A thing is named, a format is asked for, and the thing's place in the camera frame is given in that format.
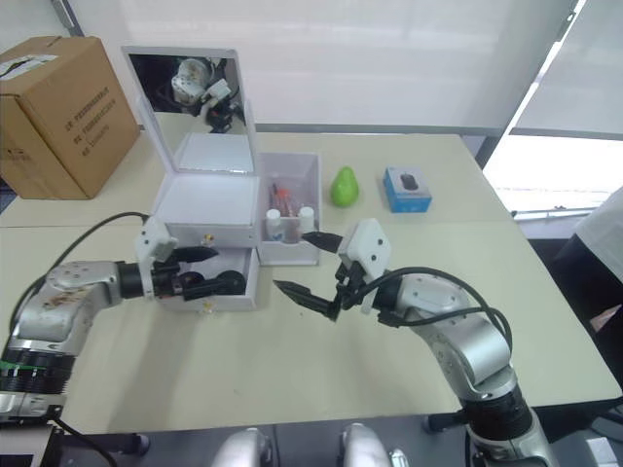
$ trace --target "cardboard box label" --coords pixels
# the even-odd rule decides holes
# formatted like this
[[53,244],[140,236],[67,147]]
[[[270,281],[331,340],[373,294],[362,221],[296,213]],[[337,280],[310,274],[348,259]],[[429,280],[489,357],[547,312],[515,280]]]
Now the cardboard box label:
[[0,63],[0,81],[13,80],[19,75],[23,75],[44,63],[54,60],[56,57],[57,55],[24,55]]
[[2,148],[0,161],[32,162],[32,158],[21,148]]
[[[115,106],[117,101],[115,97],[107,97],[109,93],[108,87],[104,87],[98,91],[87,104],[77,112],[72,119],[65,123],[65,130],[70,132],[72,130],[78,130],[74,133],[72,138],[74,144],[80,146],[85,144],[81,150],[83,157],[86,157],[91,152],[91,149],[97,144],[97,142],[108,132],[110,125],[104,124],[102,127],[95,128],[97,124],[104,118],[108,112]],[[103,107],[93,115],[91,110],[94,110],[96,106],[101,105],[101,102],[105,102]],[[95,134],[92,134],[92,130],[97,129]]]

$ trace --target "cardboard box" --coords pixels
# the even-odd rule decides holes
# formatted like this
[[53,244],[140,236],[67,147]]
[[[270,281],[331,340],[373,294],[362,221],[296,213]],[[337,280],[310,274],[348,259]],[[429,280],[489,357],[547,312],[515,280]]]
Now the cardboard box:
[[391,212],[426,212],[432,196],[419,170],[388,167],[383,179]]
[[22,198],[93,198],[137,137],[99,39],[34,37],[0,55],[0,176]]

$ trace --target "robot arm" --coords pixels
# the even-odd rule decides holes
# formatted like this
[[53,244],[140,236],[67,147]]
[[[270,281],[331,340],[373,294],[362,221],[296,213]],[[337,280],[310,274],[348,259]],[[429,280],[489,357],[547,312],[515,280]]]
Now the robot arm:
[[[361,305],[366,313],[379,310],[382,324],[409,327],[429,346],[457,395],[460,419],[485,465],[558,466],[517,384],[507,323],[497,322],[476,291],[435,269],[386,271],[390,245],[375,219],[359,222],[344,238],[306,233],[304,239],[340,256],[336,297],[330,302],[302,285],[276,281],[283,293],[334,321],[342,309]],[[467,292],[481,306],[470,307]]]
[[211,248],[175,248],[156,219],[136,239],[138,264],[74,262],[52,269],[24,305],[0,359],[0,425],[42,423],[60,416],[64,387],[93,320],[105,308],[135,297],[181,296],[193,300],[243,293],[245,279],[225,271],[205,279],[180,263],[205,261]]
[[232,128],[233,116],[244,123],[244,113],[234,98],[239,93],[227,81],[227,58],[218,62],[209,59],[186,58],[170,80],[173,100],[183,111],[197,116],[203,114],[212,133],[226,133]]

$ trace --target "green pear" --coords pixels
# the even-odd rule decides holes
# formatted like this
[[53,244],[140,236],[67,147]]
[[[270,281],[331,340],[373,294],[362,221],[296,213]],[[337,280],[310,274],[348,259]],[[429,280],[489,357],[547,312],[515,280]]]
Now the green pear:
[[336,206],[347,207],[359,198],[359,185],[352,168],[345,165],[331,184],[331,200]]

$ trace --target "white wall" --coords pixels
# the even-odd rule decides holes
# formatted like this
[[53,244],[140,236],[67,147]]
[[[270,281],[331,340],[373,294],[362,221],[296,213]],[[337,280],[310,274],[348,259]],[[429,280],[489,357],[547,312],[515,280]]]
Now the white wall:
[[512,132],[623,139],[623,2],[588,0]]
[[72,0],[130,101],[121,45],[238,50],[257,122],[500,134],[571,0]]
[[0,53],[32,36],[68,36],[50,0],[0,0]]

